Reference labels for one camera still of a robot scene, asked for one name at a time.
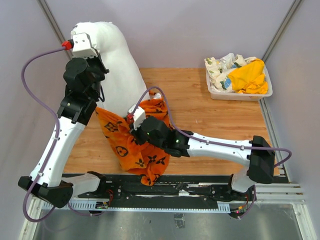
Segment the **orange black-patterned plush pillowcase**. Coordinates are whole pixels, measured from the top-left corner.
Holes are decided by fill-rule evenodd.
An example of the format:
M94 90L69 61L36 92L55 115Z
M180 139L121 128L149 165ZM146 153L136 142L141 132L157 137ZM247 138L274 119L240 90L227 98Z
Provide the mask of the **orange black-patterned plush pillowcase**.
M95 109L95 115L121 169L140 176L143 185L153 186L167 169L170 155L148 142L138 144L130 133L130 126L125 117L99 106Z

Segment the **white pillow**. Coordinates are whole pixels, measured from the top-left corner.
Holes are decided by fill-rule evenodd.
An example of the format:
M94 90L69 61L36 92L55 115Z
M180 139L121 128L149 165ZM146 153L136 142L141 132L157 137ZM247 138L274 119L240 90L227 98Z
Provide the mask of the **white pillow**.
M91 44L100 54L109 73L101 82L105 101L98 106L125 117L128 110L138 102L147 90L141 72L134 60L125 36L112 22L79 22L70 35L86 33Z

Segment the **white plastic bin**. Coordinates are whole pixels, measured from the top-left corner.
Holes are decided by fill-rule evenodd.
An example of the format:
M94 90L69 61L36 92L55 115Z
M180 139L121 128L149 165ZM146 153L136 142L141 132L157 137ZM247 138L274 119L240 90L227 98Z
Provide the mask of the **white plastic bin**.
M210 93L210 97L213 100L226 100L226 101L259 101L263 98L270 97L273 94L273 88L271 79L268 73L268 70L266 67L263 69L263 73L265 74L265 81L268 84L268 91L266 94L247 94L247 93L233 93L233 92L217 92L215 90L212 90L211 88L211 82L210 82L210 76L209 72L205 71L206 76L206 84L208 92Z

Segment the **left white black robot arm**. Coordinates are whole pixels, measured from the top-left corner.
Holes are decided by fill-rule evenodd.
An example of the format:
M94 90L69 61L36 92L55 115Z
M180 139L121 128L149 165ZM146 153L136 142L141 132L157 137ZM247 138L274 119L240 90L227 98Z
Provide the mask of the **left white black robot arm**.
M56 208L63 208L81 194L101 198L107 193L103 175L89 171L83 175L63 177L70 153L88 125L99 101L104 100L100 82L108 69L99 54L74 56L65 66L65 96L53 114L56 125L47 147L28 176L20 177L18 186Z

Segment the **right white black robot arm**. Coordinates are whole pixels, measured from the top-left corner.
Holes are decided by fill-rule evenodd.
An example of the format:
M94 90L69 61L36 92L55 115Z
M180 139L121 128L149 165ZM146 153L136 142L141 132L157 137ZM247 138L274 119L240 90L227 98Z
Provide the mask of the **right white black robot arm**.
M232 200L240 199L255 184L273 182L275 152L261 136L255 135L251 140L212 138L171 129L153 116L138 125L131 124L130 133L138 144L151 144L172 157L212 157L241 164L243 169L231 176L226 188Z

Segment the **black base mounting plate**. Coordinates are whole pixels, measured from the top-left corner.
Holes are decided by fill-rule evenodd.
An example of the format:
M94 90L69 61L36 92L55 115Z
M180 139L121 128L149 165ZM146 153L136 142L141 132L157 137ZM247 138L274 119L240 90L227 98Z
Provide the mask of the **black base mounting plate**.
M214 202L248 202L254 198L254 187L245 193L231 189L228 175L163 175L153 186L141 183L140 176L129 174L106 174L103 193L86 191L78 198L107 199L113 193L113 200L119 199L205 199Z

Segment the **yellow and white floral cloth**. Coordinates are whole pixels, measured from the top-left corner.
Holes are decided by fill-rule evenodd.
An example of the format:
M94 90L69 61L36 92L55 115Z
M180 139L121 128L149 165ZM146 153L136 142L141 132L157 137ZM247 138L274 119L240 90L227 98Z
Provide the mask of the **yellow and white floral cloth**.
M222 94L265 95L269 90L265 63L251 56L229 53L204 59L209 89Z

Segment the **left aluminium corner post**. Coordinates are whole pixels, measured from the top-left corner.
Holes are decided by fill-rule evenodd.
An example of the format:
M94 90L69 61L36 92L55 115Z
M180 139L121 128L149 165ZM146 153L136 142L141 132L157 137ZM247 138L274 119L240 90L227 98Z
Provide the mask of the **left aluminium corner post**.
M50 6L48 4L47 0L36 0L36 2L38 3L40 9L42 10L46 20L48 21L54 35L56 36L56 38L58 39L59 43L62 44L66 38L63 35L63 32L61 31L52 10L50 9Z

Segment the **aluminium corner post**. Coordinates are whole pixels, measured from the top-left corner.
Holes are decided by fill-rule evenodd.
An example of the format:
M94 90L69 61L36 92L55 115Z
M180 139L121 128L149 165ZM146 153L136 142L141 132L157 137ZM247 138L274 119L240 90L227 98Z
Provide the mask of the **aluminium corner post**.
M36 2L38 3L40 9L42 10L46 20L48 21L54 35L56 36L56 38L58 39L59 43L62 44L66 38L63 35L63 32L61 31L52 10L50 9L50 6L48 4L47 0L36 0Z
M284 35L286 29L290 25L291 21L293 20L294 16L298 12L299 8L303 5L304 0L294 0L290 5L288 11L286 12L283 20L281 21L279 27L277 28L274 36L272 37L268 47L266 48L262 60L266 63L269 59L270 55L272 54L273 50L277 46L278 42Z

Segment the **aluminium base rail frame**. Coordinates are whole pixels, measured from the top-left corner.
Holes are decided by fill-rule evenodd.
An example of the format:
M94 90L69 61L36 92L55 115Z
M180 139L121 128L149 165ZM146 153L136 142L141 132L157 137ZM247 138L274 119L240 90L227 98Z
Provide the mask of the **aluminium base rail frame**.
M101 94L104 96L103 88L101 87ZM174 123L172 121L169 105L167 104L167 99L164 93L160 94L159 98L152 98L152 99L145 99L144 97L141 97L138 102L135 104L137 106L140 106L144 109L146 118L153 116L157 118L158 120L162 120L165 122L165 124L170 129L178 129L176 126L174 126ZM129 124L129 132L131 134L131 125L132 123L127 119L127 115L124 117L127 120L127 123ZM271 147L271 149L276 153L277 149L275 147ZM274 161L274 170L278 167L278 163ZM103 181L103 189L102 192L106 189L105 180ZM225 203L229 204L231 212L228 213L228 215L234 219L240 220L242 219L245 214L253 207L254 203L260 203L263 202L265 204L302 204L303 200L300 198L300 191L299 186L297 184L288 183L288 182L279 182L273 175L273 182L271 184L262 184L262 183L256 183L253 185L254 187L254 195L253 199L248 202L240 202L237 201L236 203L232 202L221 202L218 203ZM78 199L90 199L90 200L106 200L106 206L110 206L113 200L113 193L111 192L109 194L108 198L79 198L78 196L73 197L69 202L68 206L70 205L70 202L73 200ZM50 203L46 202L48 205L50 205L53 209L56 209L57 207L54 207ZM69 208L71 211L77 213L77 214L83 214L84 210L74 210L71 207ZM108 211L91 211L88 210L89 216L99 216L105 212Z

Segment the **right aluminium corner post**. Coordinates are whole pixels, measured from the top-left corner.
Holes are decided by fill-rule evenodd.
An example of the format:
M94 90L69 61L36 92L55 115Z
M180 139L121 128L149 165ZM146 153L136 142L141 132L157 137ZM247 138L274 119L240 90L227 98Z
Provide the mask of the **right aluminium corner post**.
M274 36L272 37L268 47L266 48L262 60L266 63L269 59L270 55L272 54L273 50L277 46L278 42L284 35L286 29L290 25L291 21L293 20L294 16L298 12L299 8L303 5L304 0L294 0L290 5L288 11L286 12L283 20L281 21L279 27L277 28Z

